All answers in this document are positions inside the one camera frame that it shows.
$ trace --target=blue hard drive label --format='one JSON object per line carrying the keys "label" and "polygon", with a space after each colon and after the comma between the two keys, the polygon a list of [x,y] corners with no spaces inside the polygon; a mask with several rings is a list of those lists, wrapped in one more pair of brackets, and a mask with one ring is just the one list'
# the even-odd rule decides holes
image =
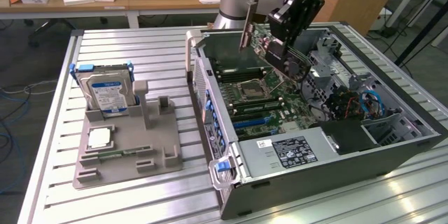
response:
{"label": "blue hard drive label", "polygon": [[119,93],[121,82],[98,82],[91,84],[93,95],[99,106],[99,110],[105,113],[122,112],[126,106],[126,99]]}
{"label": "blue hard drive label", "polygon": [[317,161],[317,157],[302,136],[271,142],[283,168],[291,168]]}

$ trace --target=motherboard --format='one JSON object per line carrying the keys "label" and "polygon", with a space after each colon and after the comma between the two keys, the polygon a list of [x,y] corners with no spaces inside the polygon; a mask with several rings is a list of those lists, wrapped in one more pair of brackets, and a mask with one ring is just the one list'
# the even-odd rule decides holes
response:
{"label": "motherboard", "polygon": [[315,123],[294,83],[277,70],[234,71],[217,79],[239,141],[307,129]]}

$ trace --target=hard drive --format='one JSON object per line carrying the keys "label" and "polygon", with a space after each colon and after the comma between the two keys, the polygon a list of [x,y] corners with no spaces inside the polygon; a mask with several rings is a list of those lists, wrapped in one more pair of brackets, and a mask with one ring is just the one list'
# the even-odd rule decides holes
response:
{"label": "hard drive", "polygon": [[127,106],[137,104],[130,62],[111,66],[79,65],[77,69],[70,64],[69,73],[81,88],[89,110],[101,110],[105,118],[127,114]]}

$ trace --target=table leg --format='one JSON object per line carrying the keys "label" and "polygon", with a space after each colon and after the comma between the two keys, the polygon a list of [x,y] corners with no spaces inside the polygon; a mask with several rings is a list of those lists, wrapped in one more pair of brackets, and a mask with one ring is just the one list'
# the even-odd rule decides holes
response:
{"label": "table leg", "polygon": [[446,38],[448,36],[448,27],[445,28],[445,30],[438,34],[438,36],[433,39],[433,42],[430,43],[430,45],[433,47],[438,47],[439,42]]}
{"label": "table leg", "polygon": [[422,4],[419,5],[418,10],[415,11],[415,13],[413,14],[411,18],[409,19],[409,20],[410,20],[410,22],[407,23],[407,26],[409,26],[409,27],[413,26],[414,22],[417,21],[417,19],[418,19],[419,16],[421,16],[422,12],[423,12],[425,9],[427,8],[427,6],[429,6],[429,5],[427,5],[427,2],[430,3],[431,0],[425,0],[425,1],[422,2]]}
{"label": "table leg", "polygon": [[410,2],[410,0],[402,0],[401,1],[401,4],[398,5],[395,11],[393,12],[391,17],[386,21],[385,27],[391,27],[394,21],[399,17],[399,14],[401,14],[401,12],[402,12],[402,10],[406,7],[406,5],[407,5],[409,2]]}
{"label": "table leg", "polygon": [[130,10],[127,11],[127,22],[129,22],[129,28],[138,28],[138,11]]}

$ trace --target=blue pcie slot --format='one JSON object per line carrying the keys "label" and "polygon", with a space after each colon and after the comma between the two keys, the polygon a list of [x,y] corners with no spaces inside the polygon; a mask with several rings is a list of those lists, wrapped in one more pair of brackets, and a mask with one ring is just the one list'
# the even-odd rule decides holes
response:
{"label": "blue pcie slot", "polygon": [[243,122],[237,122],[233,123],[233,128],[238,129],[238,128],[243,128],[243,127],[249,127],[249,126],[255,126],[255,125],[262,125],[266,124],[270,120],[270,117],[267,116],[266,118],[259,118],[259,119],[254,119],[250,121],[243,121]]}

